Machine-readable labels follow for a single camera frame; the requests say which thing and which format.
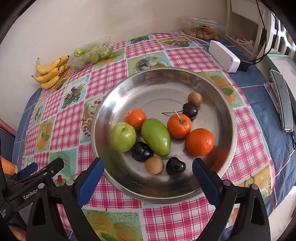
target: pink checkered tablecloth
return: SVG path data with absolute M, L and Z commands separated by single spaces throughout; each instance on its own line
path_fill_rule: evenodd
M 68 69 L 64 74 L 66 81 L 59 88 L 42 91 L 27 130 L 23 167 L 34 161 L 40 170 L 56 157 L 62 157 L 65 168 L 58 175 L 63 182 L 58 183 L 56 175 L 57 185 L 87 169 L 94 159 L 90 125 L 96 107 L 117 83 L 139 71 L 136 64 L 140 60 L 155 57 L 162 65 L 200 72 L 210 80 L 211 76 L 219 76 L 224 86 L 233 90 L 227 98 L 234 109 L 238 140 L 223 179 L 239 184 L 269 166 L 272 191 L 274 166 L 256 117 L 241 90 L 202 45 L 186 37 L 154 34 L 117 43 L 112 51 L 116 58 L 89 65 L 80 72 Z M 79 94 L 69 99 L 73 90 L 79 90 Z M 70 229 L 63 207 L 58 208 L 64 226 Z M 119 233 L 126 232 L 130 241 L 168 241 L 196 239 L 214 209 L 204 195 L 170 205 L 144 203 L 123 194 L 103 176 L 83 212 L 93 227 L 115 240 L 122 240 Z M 111 226 L 99 227 L 99 220 L 106 215 Z

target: bunch of bananas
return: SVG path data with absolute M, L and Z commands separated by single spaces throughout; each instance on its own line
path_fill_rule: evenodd
M 39 77 L 32 75 L 32 77 L 40 83 L 40 87 L 47 90 L 53 87 L 58 81 L 62 73 L 69 68 L 66 65 L 69 55 L 62 56 L 53 61 L 50 65 L 43 67 L 37 59 L 37 72 L 40 74 Z

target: white wall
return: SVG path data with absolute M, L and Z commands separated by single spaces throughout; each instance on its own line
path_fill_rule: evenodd
M 41 64 L 111 35 L 113 43 L 179 31 L 180 16 L 226 24 L 226 0 L 37 0 L 13 24 L 0 45 L 0 118 L 18 128 L 25 105 L 39 88 L 31 77 Z

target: dark purple plum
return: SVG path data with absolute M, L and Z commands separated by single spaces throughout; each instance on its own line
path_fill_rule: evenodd
M 183 105 L 183 114 L 193 119 L 197 116 L 198 109 L 191 103 L 185 103 Z
M 166 165 L 167 173 L 172 176 L 178 176 L 186 169 L 186 164 L 176 157 L 171 157 Z
M 131 149 L 131 157 L 139 162 L 145 162 L 148 158 L 152 157 L 154 152 L 144 142 L 136 142 Z

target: green apple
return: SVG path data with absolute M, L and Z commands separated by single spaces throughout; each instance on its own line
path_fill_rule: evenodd
M 88 52 L 90 52 L 90 50 L 84 50 L 83 55 L 87 54 Z
M 116 124 L 110 133 L 112 147 L 121 152 L 129 151 L 136 142 L 136 131 L 134 127 L 125 122 Z
M 74 56 L 75 57 L 79 57 L 81 55 L 83 55 L 83 49 L 75 49 L 74 50 Z
M 94 45 L 94 46 L 92 46 L 91 51 L 93 51 L 93 50 L 97 50 L 98 48 L 100 48 L 99 45 Z
M 111 49 L 109 46 L 106 47 L 102 47 L 98 50 L 99 54 L 100 54 L 100 58 L 105 59 L 107 57 L 110 56 L 111 54 Z
M 85 55 L 84 56 L 84 61 L 85 61 L 86 64 L 88 64 L 90 62 L 90 60 L 89 60 L 89 54 L 87 54 L 89 52 L 90 52 L 89 50 L 84 50 L 83 51 L 83 55 Z
M 89 54 L 89 61 L 91 63 L 95 64 L 99 60 L 100 60 L 100 55 L 99 55 L 98 51 L 94 51 Z

